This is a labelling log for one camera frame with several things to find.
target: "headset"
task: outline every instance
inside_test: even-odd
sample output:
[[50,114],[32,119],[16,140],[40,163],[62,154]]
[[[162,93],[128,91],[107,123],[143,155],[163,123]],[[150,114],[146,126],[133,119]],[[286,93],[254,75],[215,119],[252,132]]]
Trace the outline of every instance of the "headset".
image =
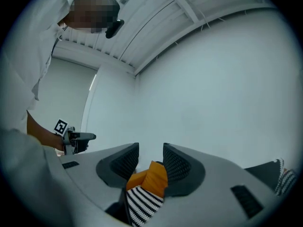
[[[106,38],[111,39],[112,37],[114,37],[119,32],[119,30],[122,28],[124,23],[125,23],[124,20],[119,19],[116,22],[112,23],[111,26],[107,27],[107,31],[105,32]],[[53,51],[54,51],[54,49],[55,49],[59,40],[60,40],[59,38],[56,39],[56,42],[53,45],[51,55],[53,55]]]

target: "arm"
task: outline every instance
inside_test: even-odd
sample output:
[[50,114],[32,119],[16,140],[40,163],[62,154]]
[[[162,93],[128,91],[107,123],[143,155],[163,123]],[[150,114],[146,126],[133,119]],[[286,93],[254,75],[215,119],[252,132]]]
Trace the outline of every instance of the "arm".
[[63,141],[61,136],[55,135],[40,126],[29,112],[27,112],[27,134],[37,138],[43,146],[50,146],[63,151]]

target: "ceiling light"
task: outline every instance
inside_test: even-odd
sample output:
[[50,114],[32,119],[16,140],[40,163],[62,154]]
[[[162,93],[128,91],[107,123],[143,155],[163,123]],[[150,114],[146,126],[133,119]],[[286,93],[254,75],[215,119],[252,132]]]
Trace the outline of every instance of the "ceiling light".
[[91,90],[91,87],[92,87],[92,86],[93,86],[93,84],[94,84],[94,80],[95,80],[95,78],[96,78],[96,75],[94,76],[94,79],[93,79],[93,81],[92,81],[92,83],[91,83],[91,85],[90,85],[89,90]]

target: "orange cloth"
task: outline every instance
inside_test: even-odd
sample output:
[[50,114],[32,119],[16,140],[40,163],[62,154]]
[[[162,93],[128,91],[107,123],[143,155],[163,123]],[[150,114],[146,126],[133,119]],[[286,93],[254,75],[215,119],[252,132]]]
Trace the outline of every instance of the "orange cloth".
[[141,185],[144,181],[147,174],[147,170],[132,174],[131,178],[128,180],[126,184],[126,190],[130,190],[138,185]]
[[158,197],[164,197],[164,189],[168,186],[167,173],[165,167],[152,161],[147,170],[146,177],[141,187]]

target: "white wall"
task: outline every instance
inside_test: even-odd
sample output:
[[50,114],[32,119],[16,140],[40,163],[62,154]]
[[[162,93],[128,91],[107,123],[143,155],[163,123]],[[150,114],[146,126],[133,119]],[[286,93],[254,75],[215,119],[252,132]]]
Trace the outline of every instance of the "white wall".
[[89,87],[96,73],[93,69],[52,58],[48,73],[40,82],[40,101],[30,114],[51,132],[59,118],[79,131]]
[[161,56],[140,76],[135,117],[142,168],[163,159],[164,142],[241,167],[277,157],[296,167],[300,53],[279,15],[259,11],[194,34]]
[[86,105],[88,118],[83,131],[96,134],[86,152],[137,142],[134,110],[135,79],[121,69],[101,64],[92,100]]

